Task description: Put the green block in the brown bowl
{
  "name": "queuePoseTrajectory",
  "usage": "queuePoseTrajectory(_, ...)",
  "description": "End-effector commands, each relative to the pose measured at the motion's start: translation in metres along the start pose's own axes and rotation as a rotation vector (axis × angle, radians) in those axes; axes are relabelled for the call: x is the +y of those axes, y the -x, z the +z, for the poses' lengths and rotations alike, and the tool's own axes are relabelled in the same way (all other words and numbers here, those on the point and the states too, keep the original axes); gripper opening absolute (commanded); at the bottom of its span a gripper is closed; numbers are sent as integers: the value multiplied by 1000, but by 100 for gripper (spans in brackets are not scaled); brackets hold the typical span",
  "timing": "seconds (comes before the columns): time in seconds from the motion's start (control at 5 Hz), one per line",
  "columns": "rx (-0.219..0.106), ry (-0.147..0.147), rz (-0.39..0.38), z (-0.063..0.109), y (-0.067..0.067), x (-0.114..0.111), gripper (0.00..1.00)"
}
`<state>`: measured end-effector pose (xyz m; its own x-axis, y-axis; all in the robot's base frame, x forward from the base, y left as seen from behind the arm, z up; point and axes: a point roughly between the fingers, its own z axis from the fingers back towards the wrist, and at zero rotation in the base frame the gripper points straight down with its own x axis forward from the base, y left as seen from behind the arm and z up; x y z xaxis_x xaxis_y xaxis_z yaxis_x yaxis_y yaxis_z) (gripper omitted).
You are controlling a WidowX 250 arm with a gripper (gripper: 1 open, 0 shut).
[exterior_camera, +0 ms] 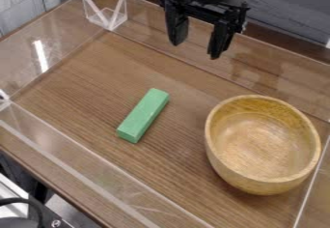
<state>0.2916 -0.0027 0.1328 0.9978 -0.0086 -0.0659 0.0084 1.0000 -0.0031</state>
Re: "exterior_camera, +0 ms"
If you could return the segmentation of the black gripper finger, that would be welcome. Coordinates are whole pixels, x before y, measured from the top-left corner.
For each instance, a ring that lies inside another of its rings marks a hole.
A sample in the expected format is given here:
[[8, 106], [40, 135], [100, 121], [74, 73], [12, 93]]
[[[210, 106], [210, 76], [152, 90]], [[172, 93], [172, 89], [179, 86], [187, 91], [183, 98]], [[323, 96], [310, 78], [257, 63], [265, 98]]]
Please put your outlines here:
[[170, 1], [164, 2], [164, 21], [168, 40], [180, 45], [188, 36], [188, 17], [184, 11]]
[[207, 46], [207, 54], [211, 60], [218, 59], [222, 52], [228, 49], [234, 33], [235, 30], [228, 21], [220, 19], [214, 23], [214, 30]]

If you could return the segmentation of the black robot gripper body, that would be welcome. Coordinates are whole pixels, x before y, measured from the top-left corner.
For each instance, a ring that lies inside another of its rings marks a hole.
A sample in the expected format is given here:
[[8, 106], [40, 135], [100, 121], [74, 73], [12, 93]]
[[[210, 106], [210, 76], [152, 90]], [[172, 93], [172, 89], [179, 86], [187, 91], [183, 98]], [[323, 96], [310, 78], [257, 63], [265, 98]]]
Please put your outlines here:
[[223, 19], [230, 22], [235, 33], [245, 29], [246, 14], [250, 10], [245, 0], [162, 0], [164, 11], [166, 1], [180, 7], [187, 17], [211, 24]]

